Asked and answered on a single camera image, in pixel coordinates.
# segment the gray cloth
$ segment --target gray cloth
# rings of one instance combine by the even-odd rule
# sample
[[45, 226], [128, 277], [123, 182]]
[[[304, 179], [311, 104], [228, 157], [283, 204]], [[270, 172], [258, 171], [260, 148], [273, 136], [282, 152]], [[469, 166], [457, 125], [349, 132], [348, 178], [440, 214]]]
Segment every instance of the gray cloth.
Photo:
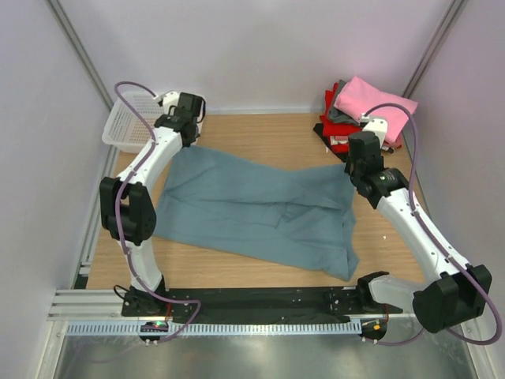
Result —
[[155, 235], [349, 280], [354, 188], [342, 164], [285, 171], [209, 148], [173, 159]]
[[340, 94], [340, 92], [344, 89], [346, 86], [347, 82], [346, 81], [339, 81], [339, 85], [337, 86], [337, 90], [335, 91], [335, 94], [333, 95], [333, 100], [331, 101], [331, 106], [328, 109], [328, 120], [335, 124], [351, 124], [358, 126], [358, 122], [354, 120], [354, 118], [350, 117], [349, 115], [345, 114], [338, 108], [335, 108], [335, 101], [337, 100], [337, 96]]

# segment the metal floor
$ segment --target metal floor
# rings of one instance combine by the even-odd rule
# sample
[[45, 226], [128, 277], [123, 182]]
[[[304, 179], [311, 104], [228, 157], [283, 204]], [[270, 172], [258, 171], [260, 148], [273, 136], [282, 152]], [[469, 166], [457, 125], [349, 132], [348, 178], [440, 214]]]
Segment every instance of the metal floor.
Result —
[[[408, 338], [417, 328], [404, 318], [390, 319], [384, 340]], [[201, 336], [158, 347], [145, 347], [136, 336], [67, 336], [55, 378], [466, 379], [477, 374], [467, 346], [441, 332], [425, 333], [404, 347], [374, 346], [357, 336]]]

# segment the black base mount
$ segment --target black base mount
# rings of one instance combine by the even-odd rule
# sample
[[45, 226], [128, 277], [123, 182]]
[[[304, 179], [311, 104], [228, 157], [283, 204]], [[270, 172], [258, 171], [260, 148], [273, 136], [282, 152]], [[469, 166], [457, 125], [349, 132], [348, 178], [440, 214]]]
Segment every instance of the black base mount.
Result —
[[[174, 300], [199, 299], [200, 312], [195, 324], [219, 325], [318, 325], [347, 323], [354, 314], [363, 317], [362, 336], [380, 340], [386, 333], [385, 313], [401, 313], [395, 306], [372, 299], [368, 284], [387, 272], [375, 272], [357, 281], [355, 288], [206, 288], [165, 289], [162, 279], [155, 293]], [[195, 311], [193, 304], [172, 304], [174, 322], [184, 324]], [[124, 317], [166, 316], [166, 303], [144, 291], [130, 287], [122, 307]]]

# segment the stack of clothes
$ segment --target stack of clothes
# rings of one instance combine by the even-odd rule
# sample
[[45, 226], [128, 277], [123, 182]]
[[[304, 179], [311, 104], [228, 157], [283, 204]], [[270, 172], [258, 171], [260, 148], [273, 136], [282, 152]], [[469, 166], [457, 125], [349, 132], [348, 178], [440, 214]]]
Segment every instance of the stack of clothes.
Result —
[[[348, 137], [359, 132], [366, 124], [360, 123], [363, 113], [382, 103], [398, 103], [414, 113], [417, 102], [400, 96], [381, 92], [359, 77], [351, 81], [339, 81], [333, 89], [324, 94], [325, 112], [320, 116], [321, 123], [314, 126], [314, 132], [329, 150], [341, 161], [346, 162], [349, 153]], [[408, 118], [402, 111], [393, 107], [380, 108], [371, 113], [387, 120], [387, 134], [383, 149], [394, 152], [402, 146], [401, 132]]]

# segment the red cloth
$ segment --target red cloth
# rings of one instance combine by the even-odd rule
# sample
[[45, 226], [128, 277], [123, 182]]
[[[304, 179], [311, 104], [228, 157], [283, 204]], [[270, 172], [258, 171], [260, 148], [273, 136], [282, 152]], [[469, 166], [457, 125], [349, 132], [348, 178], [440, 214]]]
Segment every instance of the red cloth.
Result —
[[[330, 110], [330, 107], [333, 105], [332, 100], [335, 97], [335, 92], [337, 91], [337, 88], [339, 87], [339, 83], [333, 84], [333, 90], [332, 91], [326, 91], [324, 93], [324, 102], [326, 104], [324, 114], [319, 116], [321, 122], [323, 123], [323, 136], [328, 138], [331, 136], [339, 136], [339, 139], [341, 139], [344, 136], [349, 136], [352, 133], [356, 133], [361, 131], [361, 128], [358, 126], [354, 126], [351, 124], [335, 124], [331, 122], [330, 120], [327, 119], [326, 115], [328, 111]], [[392, 147], [392, 148], [400, 148], [402, 147], [402, 136], [398, 136], [394, 144], [388, 144], [387, 142], [384, 143], [385, 146], [387, 147]], [[348, 144], [334, 144], [331, 146], [331, 150], [333, 152], [349, 152], [349, 145]]]

